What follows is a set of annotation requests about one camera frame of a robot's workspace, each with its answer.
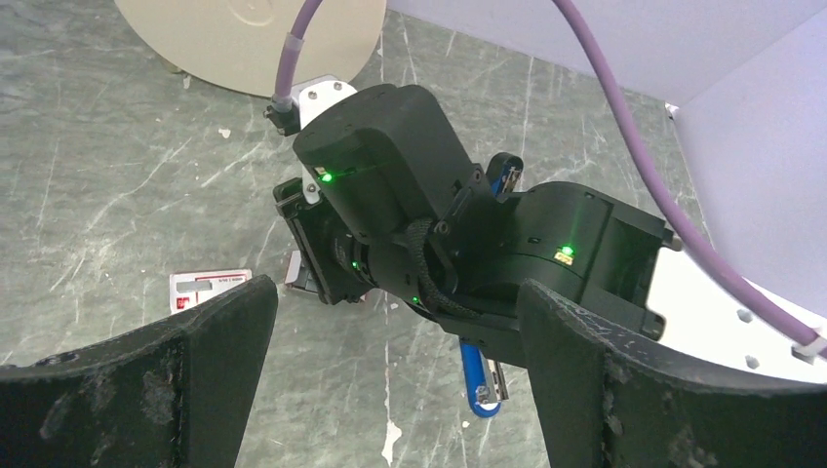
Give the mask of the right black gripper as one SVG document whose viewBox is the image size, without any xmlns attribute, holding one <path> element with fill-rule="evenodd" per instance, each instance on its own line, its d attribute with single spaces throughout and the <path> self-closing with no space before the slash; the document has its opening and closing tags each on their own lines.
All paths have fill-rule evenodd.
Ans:
<svg viewBox="0 0 827 468">
<path fill-rule="evenodd" d="M 287 222 L 301 258 L 315 280 L 320 300 L 329 305 L 357 302 L 386 285 L 379 281 L 381 250 L 371 241 L 386 233 L 380 216 L 388 207 L 388 186 L 381 182 L 340 179 L 319 190 L 312 204 L 300 177 L 272 190 L 278 214 Z"/>
</svg>

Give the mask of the staple box tray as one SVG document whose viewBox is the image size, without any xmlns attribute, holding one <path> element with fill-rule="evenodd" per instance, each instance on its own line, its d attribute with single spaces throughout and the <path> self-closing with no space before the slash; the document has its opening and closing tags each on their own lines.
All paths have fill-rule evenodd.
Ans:
<svg viewBox="0 0 827 468">
<path fill-rule="evenodd" d="M 295 293 L 317 295 L 319 292 L 315 277 L 299 250 L 292 251 L 289 256 L 284 284 Z"/>
</svg>

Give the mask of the red white staple box sleeve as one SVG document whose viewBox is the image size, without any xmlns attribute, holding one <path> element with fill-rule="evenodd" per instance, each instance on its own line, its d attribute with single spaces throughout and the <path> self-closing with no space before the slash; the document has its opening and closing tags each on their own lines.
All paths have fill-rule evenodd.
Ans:
<svg viewBox="0 0 827 468">
<path fill-rule="evenodd" d="M 250 269 L 174 273 L 169 277 L 172 315 L 200 305 L 253 277 Z"/>
</svg>

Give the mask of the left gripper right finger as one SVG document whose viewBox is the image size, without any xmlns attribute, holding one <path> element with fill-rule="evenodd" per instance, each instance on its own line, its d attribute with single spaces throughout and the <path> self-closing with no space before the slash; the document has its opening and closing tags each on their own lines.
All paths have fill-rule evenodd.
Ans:
<svg viewBox="0 0 827 468">
<path fill-rule="evenodd" d="M 516 311 L 554 467 L 822 467 L 826 389 L 655 343 L 536 281 Z"/>
</svg>

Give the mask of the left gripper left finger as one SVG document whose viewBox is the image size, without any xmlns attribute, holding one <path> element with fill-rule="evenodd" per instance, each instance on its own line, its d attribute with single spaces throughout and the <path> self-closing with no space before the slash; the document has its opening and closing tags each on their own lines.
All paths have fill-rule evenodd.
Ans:
<svg viewBox="0 0 827 468">
<path fill-rule="evenodd" d="M 232 467 L 273 333 L 259 275 L 200 305 L 1 369 L 5 467 Z"/>
</svg>

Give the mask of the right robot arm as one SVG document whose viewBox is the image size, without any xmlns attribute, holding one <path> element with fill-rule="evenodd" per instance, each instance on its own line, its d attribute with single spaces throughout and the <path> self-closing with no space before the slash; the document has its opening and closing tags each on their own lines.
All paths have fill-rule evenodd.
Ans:
<svg viewBox="0 0 827 468">
<path fill-rule="evenodd" d="M 391 293 L 478 362 L 521 367 L 516 301 L 534 280 L 693 358 L 826 380 L 823 357 L 717 286 L 663 219 L 573 182 L 517 190 L 520 158 L 471 162 L 422 87 L 324 81 L 290 116 L 302 174 L 274 191 L 297 245 L 287 283 L 324 303 Z"/>
</svg>

